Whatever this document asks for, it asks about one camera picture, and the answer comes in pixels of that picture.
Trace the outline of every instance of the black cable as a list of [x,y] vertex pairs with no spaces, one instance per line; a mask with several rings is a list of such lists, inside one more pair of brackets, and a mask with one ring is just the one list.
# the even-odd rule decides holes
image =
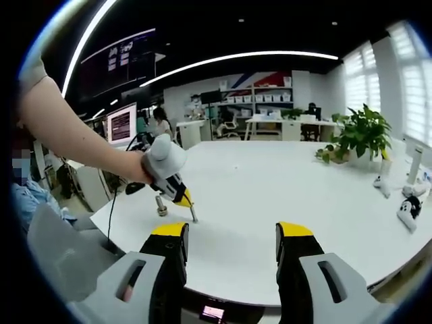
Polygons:
[[[136,138],[138,137],[138,135],[141,133],[136,133],[136,135],[134,136],[134,138],[130,141],[128,147],[126,148],[126,152],[129,151],[130,146],[132,145],[132,143],[136,140]],[[120,183],[120,177],[117,175],[117,183]],[[109,212],[109,220],[108,220],[108,246],[111,244],[111,241],[109,240],[109,232],[111,231],[111,216],[113,215],[113,210],[114,210],[114,203],[115,203],[115,198],[117,197],[117,189],[119,188],[119,185],[115,187],[114,189],[114,198],[113,198],[113,203],[111,204],[111,211]]]

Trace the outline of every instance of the hand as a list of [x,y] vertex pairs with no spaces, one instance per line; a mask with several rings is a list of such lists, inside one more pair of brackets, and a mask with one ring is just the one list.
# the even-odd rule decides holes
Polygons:
[[145,184],[153,183],[152,176],[145,171],[141,166],[141,158],[143,152],[141,151],[128,151],[121,152],[121,176],[133,182],[143,182]]

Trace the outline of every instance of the office room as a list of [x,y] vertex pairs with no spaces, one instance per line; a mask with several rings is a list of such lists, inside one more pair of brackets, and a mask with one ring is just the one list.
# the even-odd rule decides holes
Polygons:
[[52,3],[11,107],[10,219],[43,279],[20,304],[47,296],[61,322],[416,322],[419,8]]

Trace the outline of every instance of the plant pot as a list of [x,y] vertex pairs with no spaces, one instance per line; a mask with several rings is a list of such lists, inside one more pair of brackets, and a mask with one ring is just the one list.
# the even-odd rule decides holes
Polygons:
[[357,157],[356,150],[351,150],[348,164],[352,167],[356,167],[357,169],[361,169],[365,171],[370,170],[372,165],[370,150],[366,150],[366,152],[364,152],[364,154],[361,157]]

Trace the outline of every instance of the window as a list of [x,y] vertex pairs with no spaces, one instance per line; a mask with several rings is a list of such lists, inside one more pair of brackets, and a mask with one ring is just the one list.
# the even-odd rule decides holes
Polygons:
[[404,133],[432,146],[432,63],[412,27],[401,22],[389,29],[402,81]]
[[372,110],[381,110],[379,78],[372,45],[364,44],[344,59],[346,106],[354,110],[363,104]]

